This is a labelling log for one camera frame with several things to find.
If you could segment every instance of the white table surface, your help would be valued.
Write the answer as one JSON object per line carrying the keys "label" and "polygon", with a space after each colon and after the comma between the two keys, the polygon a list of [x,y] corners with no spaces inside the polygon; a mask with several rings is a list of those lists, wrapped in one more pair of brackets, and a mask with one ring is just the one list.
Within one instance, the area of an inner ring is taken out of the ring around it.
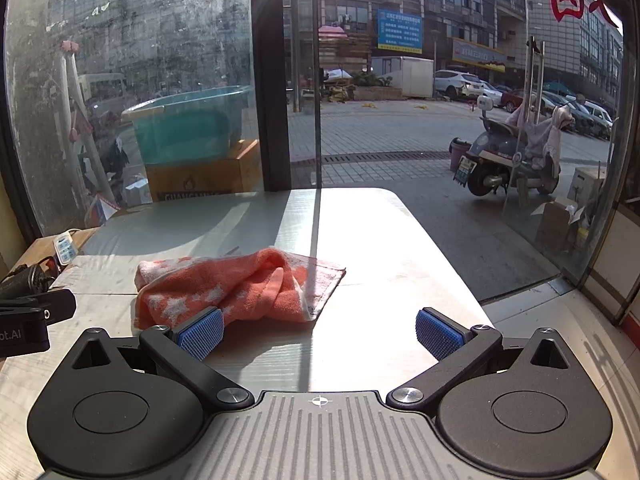
{"label": "white table surface", "polygon": [[471,327],[490,321],[396,195],[383,189],[293,190],[140,206],[109,220],[58,280],[75,293],[73,319],[49,327],[47,352],[0,369],[0,478],[41,471],[26,417],[82,331],[131,335],[133,277],[141,260],[249,254],[275,246],[346,266],[315,323],[235,322],[207,363],[258,396],[262,390],[386,393],[435,359],[415,339],[431,306]]}

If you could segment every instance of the yellow box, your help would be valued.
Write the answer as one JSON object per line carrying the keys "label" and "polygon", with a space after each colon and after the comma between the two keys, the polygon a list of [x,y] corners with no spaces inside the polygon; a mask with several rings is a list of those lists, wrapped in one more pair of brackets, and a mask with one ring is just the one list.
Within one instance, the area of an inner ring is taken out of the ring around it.
{"label": "yellow box", "polygon": [[227,158],[180,166],[148,166],[154,202],[254,191],[262,177],[258,140],[240,140]]}

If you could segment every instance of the teal plastic tub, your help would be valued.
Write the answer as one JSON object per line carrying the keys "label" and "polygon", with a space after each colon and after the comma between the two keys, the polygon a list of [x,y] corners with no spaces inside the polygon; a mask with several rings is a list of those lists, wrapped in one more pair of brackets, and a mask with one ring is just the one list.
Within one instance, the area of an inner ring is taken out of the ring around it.
{"label": "teal plastic tub", "polygon": [[161,97],[122,113],[131,121],[145,165],[224,158],[242,130],[249,86],[225,86]]}

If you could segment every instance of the crosshair marking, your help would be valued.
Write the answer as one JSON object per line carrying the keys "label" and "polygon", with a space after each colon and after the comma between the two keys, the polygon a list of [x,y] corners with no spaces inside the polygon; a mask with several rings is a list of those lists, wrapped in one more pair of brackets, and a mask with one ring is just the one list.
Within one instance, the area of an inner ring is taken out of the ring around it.
{"label": "crosshair marking", "polygon": [[333,402],[333,401],[318,395],[317,397],[314,397],[313,399],[311,399],[309,402],[312,402],[316,406],[324,406],[328,402]]}

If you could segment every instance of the pink cloth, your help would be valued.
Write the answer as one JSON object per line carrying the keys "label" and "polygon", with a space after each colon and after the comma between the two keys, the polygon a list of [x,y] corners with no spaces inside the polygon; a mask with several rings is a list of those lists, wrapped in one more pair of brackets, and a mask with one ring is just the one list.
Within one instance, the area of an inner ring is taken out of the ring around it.
{"label": "pink cloth", "polygon": [[345,272],[274,248],[247,256],[140,262],[134,325],[174,327],[209,306],[222,310],[225,325],[261,317],[313,321]]}

